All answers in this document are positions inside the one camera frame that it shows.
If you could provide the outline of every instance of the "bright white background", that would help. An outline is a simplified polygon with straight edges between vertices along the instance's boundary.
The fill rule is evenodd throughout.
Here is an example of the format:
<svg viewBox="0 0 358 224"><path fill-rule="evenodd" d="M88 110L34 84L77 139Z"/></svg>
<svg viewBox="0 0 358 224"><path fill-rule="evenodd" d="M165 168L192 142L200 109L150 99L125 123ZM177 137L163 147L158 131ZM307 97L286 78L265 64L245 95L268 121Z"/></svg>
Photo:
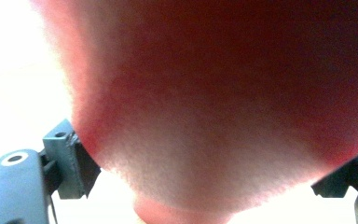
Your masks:
<svg viewBox="0 0 358 224"><path fill-rule="evenodd" d="M46 44L43 21L26 0L0 0L0 157L43 148L42 137L70 106L56 55ZM232 223L355 223L350 190L344 200L315 197L308 186L292 190L232 220ZM60 201L59 223L141 223L131 210L131 191L103 172L88 200Z"/></svg>

